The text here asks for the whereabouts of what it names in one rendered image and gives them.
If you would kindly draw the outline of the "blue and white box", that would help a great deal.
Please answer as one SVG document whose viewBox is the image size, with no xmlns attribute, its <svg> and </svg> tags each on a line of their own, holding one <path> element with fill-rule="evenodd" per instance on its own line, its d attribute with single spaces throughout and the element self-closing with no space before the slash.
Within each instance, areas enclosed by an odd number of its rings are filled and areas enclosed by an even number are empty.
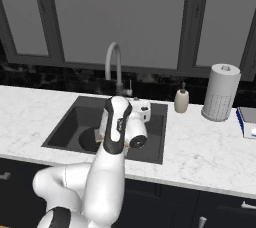
<svg viewBox="0 0 256 228">
<path fill-rule="evenodd" d="M 236 115 L 243 137 L 256 139 L 256 108 L 238 107 Z"/>
</svg>

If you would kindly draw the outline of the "grey window frame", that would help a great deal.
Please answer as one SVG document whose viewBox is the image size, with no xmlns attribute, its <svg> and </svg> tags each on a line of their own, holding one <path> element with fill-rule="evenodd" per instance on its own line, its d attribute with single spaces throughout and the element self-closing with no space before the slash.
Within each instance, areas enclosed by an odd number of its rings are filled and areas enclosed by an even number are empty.
<svg viewBox="0 0 256 228">
<path fill-rule="evenodd" d="M 211 68 L 197 63 L 206 1 L 184 0 L 176 68 L 147 67 L 143 65 L 125 66 L 123 70 L 128 73 L 209 77 Z M 77 63 L 65 60 L 55 0 L 36 0 L 36 2 L 48 50 L 46 55 L 20 54 L 17 52 L 5 7 L 3 1 L 0 0 L 0 40 L 3 44 L 7 62 L 10 64 L 102 70 L 104 68 L 102 64 Z M 252 82 L 256 79 L 256 10 L 241 55 L 239 68 L 243 81 Z"/>
</svg>

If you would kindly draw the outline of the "grey curved tap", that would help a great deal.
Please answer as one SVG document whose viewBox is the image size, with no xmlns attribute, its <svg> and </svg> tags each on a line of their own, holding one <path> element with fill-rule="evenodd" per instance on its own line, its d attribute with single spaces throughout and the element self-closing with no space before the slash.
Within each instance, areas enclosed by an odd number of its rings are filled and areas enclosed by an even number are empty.
<svg viewBox="0 0 256 228">
<path fill-rule="evenodd" d="M 116 93 L 119 95 L 126 95 L 131 97 L 133 94 L 132 88 L 125 89 L 122 82 L 122 71 L 121 71 L 121 49 L 118 43 L 112 42 L 106 53 L 105 60 L 105 79 L 111 80 L 111 60 L 112 57 L 116 58 Z"/>
</svg>

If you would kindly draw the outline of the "black round pan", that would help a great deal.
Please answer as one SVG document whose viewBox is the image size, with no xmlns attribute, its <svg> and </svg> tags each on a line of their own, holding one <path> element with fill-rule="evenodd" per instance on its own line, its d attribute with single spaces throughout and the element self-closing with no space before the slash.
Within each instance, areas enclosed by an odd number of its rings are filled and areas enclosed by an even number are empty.
<svg viewBox="0 0 256 228">
<path fill-rule="evenodd" d="M 96 153 L 99 149 L 100 143 L 95 142 L 94 130 L 96 127 L 90 127 L 85 129 L 79 136 L 79 144 L 86 152 Z"/>
</svg>

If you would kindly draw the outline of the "tan sponge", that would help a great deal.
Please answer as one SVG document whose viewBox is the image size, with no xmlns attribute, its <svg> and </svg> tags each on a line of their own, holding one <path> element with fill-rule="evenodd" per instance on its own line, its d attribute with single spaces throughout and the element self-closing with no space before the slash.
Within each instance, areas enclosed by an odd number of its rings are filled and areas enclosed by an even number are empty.
<svg viewBox="0 0 256 228">
<path fill-rule="evenodd" d="M 95 129 L 94 134 L 95 134 L 95 142 L 96 143 L 101 143 L 103 141 L 103 136 L 100 134 L 100 130 Z"/>
</svg>

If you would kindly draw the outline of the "dark cupboard run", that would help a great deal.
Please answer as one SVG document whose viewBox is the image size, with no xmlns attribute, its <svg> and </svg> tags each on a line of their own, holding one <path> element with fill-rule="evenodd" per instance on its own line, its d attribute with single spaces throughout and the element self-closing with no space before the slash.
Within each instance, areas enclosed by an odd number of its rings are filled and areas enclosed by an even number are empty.
<svg viewBox="0 0 256 228">
<path fill-rule="evenodd" d="M 32 180 L 40 164 L 0 157 L 0 225 L 37 228 L 45 213 L 45 201 L 36 196 Z M 118 220 L 111 228 L 256 228 L 256 211 L 241 208 L 239 197 L 207 193 L 170 185 L 125 181 L 125 197 Z"/>
</svg>

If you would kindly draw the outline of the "beige soap dispenser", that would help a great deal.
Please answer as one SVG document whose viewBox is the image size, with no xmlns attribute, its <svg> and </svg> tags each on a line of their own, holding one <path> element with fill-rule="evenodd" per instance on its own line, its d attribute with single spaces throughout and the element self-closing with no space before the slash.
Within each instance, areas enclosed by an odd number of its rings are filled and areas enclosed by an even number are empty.
<svg viewBox="0 0 256 228">
<path fill-rule="evenodd" d="M 181 88 L 176 92 L 174 109 L 177 113 L 185 113 L 189 104 L 189 92 L 186 90 L 186 83 L 182 82 Z"/>
</svg>

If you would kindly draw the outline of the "white paper towel roll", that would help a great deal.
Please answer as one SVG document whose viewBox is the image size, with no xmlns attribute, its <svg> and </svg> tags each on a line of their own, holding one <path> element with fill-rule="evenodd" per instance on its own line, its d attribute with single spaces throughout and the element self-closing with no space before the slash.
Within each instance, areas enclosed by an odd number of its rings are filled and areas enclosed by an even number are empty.
<svg viewBox="0 0 256 228">
<path fill-rule="evenodd" d="M 208 120 L 224 122 L 229 118 L 237 88 L 240 69 L 230 64 L 211 67 L 206 96 L 201 114 Z"/>
</svg>

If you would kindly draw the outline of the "black sink basin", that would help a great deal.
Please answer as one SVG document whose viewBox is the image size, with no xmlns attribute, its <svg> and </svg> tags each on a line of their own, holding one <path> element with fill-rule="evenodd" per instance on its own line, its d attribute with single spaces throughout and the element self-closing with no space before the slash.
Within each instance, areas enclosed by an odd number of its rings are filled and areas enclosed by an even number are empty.
<svg viewBox="0 0 256 228">
<path fill-rule="evenodd" d="M 79 96 L 42 146 L 95 154 L 81 148 L 79 136 L 87 128 L 99 127 L 104 104 L 104 98 Z M 166 104 L 151 104 L 151 119 L 145 124 L 148 133 L 146 144 L 140 149 L 130 149 L 126 156 L 128 160 L 163 163 L 167 111 Z"/>
</svg>

